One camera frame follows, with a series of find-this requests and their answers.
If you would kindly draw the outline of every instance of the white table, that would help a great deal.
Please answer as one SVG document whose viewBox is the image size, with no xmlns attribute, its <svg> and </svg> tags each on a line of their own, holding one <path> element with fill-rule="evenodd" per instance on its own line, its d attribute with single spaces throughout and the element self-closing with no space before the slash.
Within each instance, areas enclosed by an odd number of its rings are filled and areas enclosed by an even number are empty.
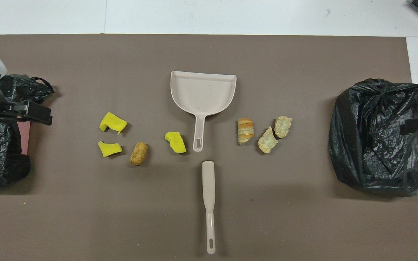
<svg viewBox="0 0 418 261">
<path fill-rule="evenodd" d="M 404 0 L 0 0 L 0 34 L 400 36 L 418 83 L 418 13 Z"/>
</svg>

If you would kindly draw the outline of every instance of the trash bag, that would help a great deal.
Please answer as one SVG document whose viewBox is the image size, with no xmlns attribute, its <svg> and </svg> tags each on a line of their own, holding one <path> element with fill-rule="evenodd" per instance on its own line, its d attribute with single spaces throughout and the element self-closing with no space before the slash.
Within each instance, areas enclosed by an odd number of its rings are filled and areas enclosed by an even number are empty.
<svg viewBox="0 0 418 261">
<path fill-rule="evenodd" d="M 17 74 L 3 76 L 0 79 L 0 90 L 8 101 L 29 100 L 38 104 L 54 93 L 47 81 Z M 30 158 L 22 154 L 17 121 L 0 122 L 0 187 L 26 177 L 29 172 Z"/>
<path fill-rule="evenodd" d="M 338 180 L 390 196 L 418 194 L 418 131 L 400 134 L 400 125 L 413 118 L 418 84 L 367 79 L 340 94 L 328 140 Z"/>
</svg>

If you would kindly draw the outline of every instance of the pastry piece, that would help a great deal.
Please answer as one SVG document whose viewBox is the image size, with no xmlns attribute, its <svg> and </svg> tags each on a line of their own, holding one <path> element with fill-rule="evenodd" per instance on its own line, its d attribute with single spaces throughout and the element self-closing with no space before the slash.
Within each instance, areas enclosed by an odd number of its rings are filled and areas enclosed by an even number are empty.
<svg viewBox="0 0 418 261">
<path fill-rule="evenodd" d="M 148 145 L 144 142 L 138 142 L 131 153 L 130 163 L 137 166 L 141 165 L 146 159 L 146 153 L 148 153 Z"/>
<path fill-rule="evenodd" d="M 103 157 L 107 157 L 117 152 L 122 152 L 122 147 L 118 143 L 110 144 L 100 141 L 98 142 L 98 146 L 103 153 Z"/>
<path fill-rule="evenodd" d="M 292 118 L 288 118 L 283 115 L 278 117 L 277 120 L 275 120 L 275 135 L 277 135 L 279 138 L 285 137 L 291 127 L 291 121 L 293 121 Z"/>
<path fill-rule="evenodd" d="M 186 152 L 185 144 L 179 132 L 167 132 L 165 140 L 170 142 L 169 146 L 177 153 Z"/>
<path fill-rule="evenodd" d="M 245 144 L 249 139 L 254 136 L 253 121 L 248 118 L 241 118 L 237 120 L 238 123 L 238 143 L 239 145 Z"/>
<path fill-rule="evenodd" d="M 115 116 L 114 114 L 111 114 L 111 112 L 108 112 L 99 124 L 99 128 L 104 132 L 106 131 L 106 128 L 109 127 L 110 129 L 116 130 L 118 132 L 118 135 L 125 128 L 126 125 L 126 121 Z"/>
<path fill-rule="evenodd" d="M 274 133 L 272 132 L 272 127 L 269 128 L 262 134 L 262 137 L 257 142 L 259 145 L 259 149 L 262 150 L 264 153 L 270 153 L 270 149 L 277 145 L 278 140 L 275 139 Z"/>
</svg>

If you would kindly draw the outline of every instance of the brown mat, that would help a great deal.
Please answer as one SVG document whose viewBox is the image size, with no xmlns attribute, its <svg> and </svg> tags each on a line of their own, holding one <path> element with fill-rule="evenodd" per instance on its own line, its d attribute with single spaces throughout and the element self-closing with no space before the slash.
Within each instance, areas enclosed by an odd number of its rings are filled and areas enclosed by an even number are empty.
<svg viewBox="0 0 418 261">
<path fill-rule="evenodd" d="M 9 73 L 57 94 L 53 125 L 33 124 L 33 170 L 0 189 L 0 260 L 418 260 L 418 196 L 388 199 L 338 182 L 327 152 L 335 98 L 366 78 L 410 82 L 404 38 L 219 35 L 0 35 Z M 194 116 L 170 93 L 172 70 L 235 74 L 232 104 Z M 113 112 L 130 125 L 103 133 Z M 290 134 L 263 155 L 280 116 Z M 237 144 L 236 120 L 255 138 Z M 181 132 L 186 155 L 171 151 Z M 103 158 L 98 141 L 124 152 Z M 149 144 L 140 167 L 135 144 Z M 206 253 L 201 163 L 216 165 L 216 254 Z"/>
</svg>

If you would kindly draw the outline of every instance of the dustpan handle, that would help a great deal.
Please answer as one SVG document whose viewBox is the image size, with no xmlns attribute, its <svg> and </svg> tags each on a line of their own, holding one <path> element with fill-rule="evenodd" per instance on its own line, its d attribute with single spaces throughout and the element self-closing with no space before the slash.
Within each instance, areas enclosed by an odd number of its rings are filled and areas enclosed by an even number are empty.
<svg viewBox="0 0 418 261">
<path fill-rule="evenodd" d="M 204 135 L 204 115 L 196 115 L 196 124 L 194 125 L 193 150 L 200 152 L 202 150 L 202 137 Z"/>
</svg>

